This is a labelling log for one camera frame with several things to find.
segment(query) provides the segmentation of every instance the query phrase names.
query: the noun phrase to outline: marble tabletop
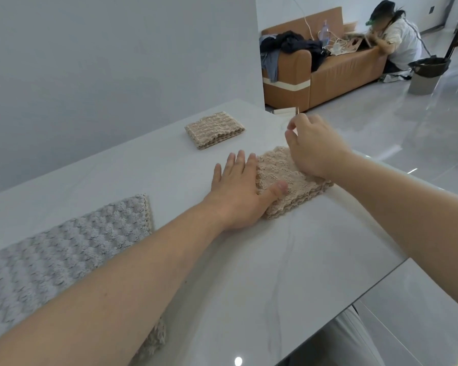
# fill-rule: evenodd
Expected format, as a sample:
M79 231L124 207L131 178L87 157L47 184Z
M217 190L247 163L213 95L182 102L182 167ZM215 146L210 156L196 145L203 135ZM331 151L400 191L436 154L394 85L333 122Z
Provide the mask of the marble tabletop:
M246 131L197 150L184 126L226 111ZM285 145L287 120L235 100L0 193L0 249L137 193L155 228L201 201L215 163ZM224 233L165 312L149 365L273 366L405 260L338 186L271 221Z

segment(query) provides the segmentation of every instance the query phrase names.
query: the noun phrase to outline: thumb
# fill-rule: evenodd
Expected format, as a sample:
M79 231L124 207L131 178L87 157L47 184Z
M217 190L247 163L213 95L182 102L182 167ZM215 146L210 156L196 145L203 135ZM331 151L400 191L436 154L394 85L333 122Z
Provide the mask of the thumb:
M285 131L285 139L287 140L287 144L290 148L293 148L297 145L297 135L292 130Z
M263 214L266 209L273 203L275 200L280 199L287 193L288 184L285 181L277 181L260 195L260 204L263 209Z

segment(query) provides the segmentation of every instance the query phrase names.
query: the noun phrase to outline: white shirt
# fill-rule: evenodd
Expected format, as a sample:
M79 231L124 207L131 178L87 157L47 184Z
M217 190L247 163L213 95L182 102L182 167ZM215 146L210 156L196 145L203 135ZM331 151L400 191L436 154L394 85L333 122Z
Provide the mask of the white shirt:
M402 17L388 26L383 33L383 39L388 43L397 44L397 49L388 59L402 70L409 70L409 63L419 60L422 55L422 43L418 38L417 25L405 21Z

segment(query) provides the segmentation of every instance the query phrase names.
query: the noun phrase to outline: sofa backrest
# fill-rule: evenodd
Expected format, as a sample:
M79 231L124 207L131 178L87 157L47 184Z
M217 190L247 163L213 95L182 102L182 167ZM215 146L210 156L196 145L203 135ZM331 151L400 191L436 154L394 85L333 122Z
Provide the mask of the sofa backrest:
M309 15L305 17L307 23L311 27L312 36L314 39L318 39L318 32L322 29L324 21L327 20L327 25L329 30L333 32L336 36L342 37L344 35L343 27L343 14L341 6L329 9L326 11L318 12L317 14ZM306 39L310 39L311 35L309 33L309 27L305 24L304 18L295 19L290 22L278 24L277 26L267 28L261 31L262 35L274 35L287 31L293 31L298 33Z

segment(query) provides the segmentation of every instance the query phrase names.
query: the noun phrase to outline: clear plastic bottle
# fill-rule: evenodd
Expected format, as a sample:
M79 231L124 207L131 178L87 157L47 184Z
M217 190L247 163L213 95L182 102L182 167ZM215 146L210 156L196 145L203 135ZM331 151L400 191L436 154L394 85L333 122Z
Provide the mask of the clear plastic bottle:
M331 34L329 33L329 27L327 25L327 20L324 20L324 25L318 33L318 38L322 41L323 47L329 45L329 40L331 39Z

